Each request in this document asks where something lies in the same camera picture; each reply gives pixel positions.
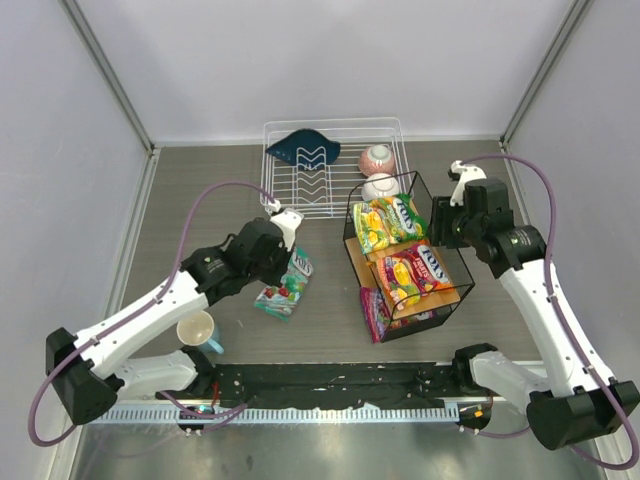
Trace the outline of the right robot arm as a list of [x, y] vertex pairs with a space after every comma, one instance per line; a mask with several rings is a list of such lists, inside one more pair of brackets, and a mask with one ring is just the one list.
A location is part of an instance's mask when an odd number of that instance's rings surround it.
[[617, 413], [633, 412], [639, 390], [618, 381], [586, 338], [546, 260], [543, 236], [516, 225], [504, 182], [476, 179], [457, 191], [456, 198], [434, 197], [428, 238], [435, 246], [474, 249], [519, 309], [546, 370], [536, 375], [480, 344], [456, 352], [464, 382], [514, 404], [549, 450], [616, 432]]

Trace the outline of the teal mint candy bag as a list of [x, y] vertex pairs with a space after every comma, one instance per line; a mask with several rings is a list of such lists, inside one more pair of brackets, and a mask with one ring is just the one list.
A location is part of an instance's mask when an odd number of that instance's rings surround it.
[[254, 307], [287, 322], [298, 305], [314, 273], [307, 253], [296, 247], [289, 260], [280, 286], [267, 286], [254, 301]]

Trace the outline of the orange fruits candy bag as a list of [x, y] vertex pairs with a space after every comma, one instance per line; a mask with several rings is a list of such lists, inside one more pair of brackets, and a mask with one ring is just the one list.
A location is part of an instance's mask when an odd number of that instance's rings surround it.
[[435, 250], [426, 240], [375, 262], [382, 290], [396, 310], [416, 305], [433, 292], [453, 287]]

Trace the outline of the green candy bag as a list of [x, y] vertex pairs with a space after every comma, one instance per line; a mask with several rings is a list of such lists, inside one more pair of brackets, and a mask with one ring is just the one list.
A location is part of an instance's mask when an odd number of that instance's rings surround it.
[[355, 203], [351, 216], [363, 254], [426, 238], [428, 223], [414, 209], [408, 194]]

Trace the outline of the wooden two-tier wire shelf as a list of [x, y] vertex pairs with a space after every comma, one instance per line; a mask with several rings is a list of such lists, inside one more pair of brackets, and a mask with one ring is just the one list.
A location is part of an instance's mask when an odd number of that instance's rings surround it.
[[374, 343], [443, 325], [475, 286], [457, 249], [428, 236], [435, 198], [420, 174], [373, 174], [347, 198], [343, 242]]

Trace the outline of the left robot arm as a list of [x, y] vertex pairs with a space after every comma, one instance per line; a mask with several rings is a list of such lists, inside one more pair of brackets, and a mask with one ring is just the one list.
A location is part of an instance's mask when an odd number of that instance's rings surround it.
[[181, 319], [255, 281], [280, 285], [302, 219], [292, 209], [253, 219], [223, 243], [195, 250], [158, 287], [113, 316], [76, 334], [65, 328], [50, 333], [45, 372], [72, 424], [90, 423], [127, 397], [202, 389], [212, 368], [192, 349], [137, 362], [131, 356]]

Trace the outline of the purple berries candy bag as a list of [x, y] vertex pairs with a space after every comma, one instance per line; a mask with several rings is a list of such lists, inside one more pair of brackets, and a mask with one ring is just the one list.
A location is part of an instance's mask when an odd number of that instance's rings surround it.
[[392, 320], [389, 308], [382, 294], [376, 288], [361, 287], [360, 302], [373, 343], [381, 343], [384, 335], [391, 330], [396, 330], [435, 316], [433, 311], [426, 311]]

